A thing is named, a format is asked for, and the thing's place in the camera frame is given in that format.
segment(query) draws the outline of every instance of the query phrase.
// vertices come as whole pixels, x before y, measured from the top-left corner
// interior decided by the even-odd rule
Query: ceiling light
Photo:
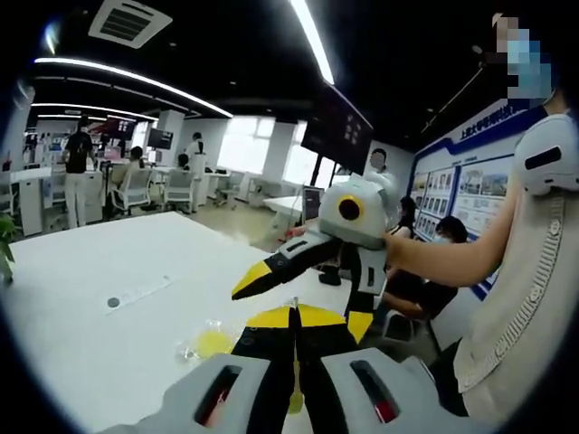
[[[57,63],[57,64],[63,64],[63,65],[82,66],[85,68],[92,68],[93,70],[101,70],[101,71],[111,72],[113,74],[121,75],[123,77],[128,77],[128,78],[133,79],[133,80],[142,81],[146,84],[150,84],[151,86],[155,86],[155,87],[158,87],[160,89],[166,90],[168,92],[175,93],[176,95],[179,95],[180,97],[189,99],[193,102],[196,102],[197,104],[201,104],[202,106],[206,106],[208,109],[214,110],[217,113],[220,113],[220,114],[226,116],[227,118],[233,117],[233,115],[231,113],[229,113],[228,111],[222,110],[221,108],[218,108],[217,106],[214,106],[213,104],[211,104],[207,101],[203,101],[202,99],[194,97],[193,95],[189,95],[188,93],[183,92],[182,90],[173,88],[173,87],[166,85],[164,83],[161,83],[159,81],[148,79],[147,77],[143,77],[142,75],[135,74],[134,72],[121,70],[119,68],[114,68],[112,66],[103,65],[101,63],[96,63],[94,61],[81,61],[78,59],[65,59],[63,57],[41,57],[41,58],[36,59],[34,61],[34,63]]]
[[[107,118],[114,118],[114,119],[127,120],[127,121],[129,121],[129,122],[137,122],[135,119],[131,119],[131,118],[123,118],[122,116],[116,116],[116,115],[107,115]]]
[[[38,115],[38,118],[69,118],[69,119],[80,119],[81,115]],[[107,118],[97,118],[95,116],[89,116],[89,120],[101,120],[105,122]]]
[[[319,39],[318,29],[316,29],[314,20],[309,13],[306,0],[289,0],[289,2],[293,6],[294,11],[296,11],[299,22],[306,33],[309,46],[314,52],[314,56],[318,62],[319,72],[322,74],[322,77],[326,82],[334,85],[334,76],[332,75],[332,70],[329,68],[324,46],[322,45],[322,41]]]
[[[147,120],[159,120],[158,118],[153,118],[147,115],[139,115],[138,113],[131,113],[130,111],[116,110],[114,108],[106,107],[94,107],[94,106],[83,106],[82,104],[61,104],[60,102],[34,102],[32,107],[69,107],[71,109],[87,109],[87,110],[100,110],[109,111],[110,113],[119,113],[120,115],[134,116],[136,118],[143,118]]]

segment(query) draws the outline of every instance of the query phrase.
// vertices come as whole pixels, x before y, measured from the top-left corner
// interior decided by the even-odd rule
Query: black ceiling
[[[174,21],[134,50],[88,36],[101,1],[62,2],[61,14],[52,15],[61,23],[56,55],[133,71],[233,114],[307,118],[321,78],[289,0],[144,3]],[[414,151],[505,96],[503,71],[484,68],[422,132],[479,70],[482,56],[472,45],[492,50],[490,8],[373,0],[308,0],[308,5],[337,87],[373,123],[378,140]],[[37,55],[47,52],[39,49]],[[36,64],[29,72],[41,78],[34,80],[35,102],[139,113],[173,107],[111,87],[60,79],[70,78],[136,90],[202,116],[219,116],[187,99],[101,71]]]

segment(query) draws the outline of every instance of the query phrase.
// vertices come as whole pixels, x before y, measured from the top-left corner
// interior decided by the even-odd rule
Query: monitor
[[[335,87],[325,84],[301,145],[362,175],[374,129]]]
[[[304,185],[301,193],[301,220],[307,222],[308,220],[317,219],[319,213],[319,206],[322,202],[323,188],[310,187]]]
[[[173,133],[151,128],[151,131],[148,134],[147,146],[155,149],[171,149],[172,141]]]

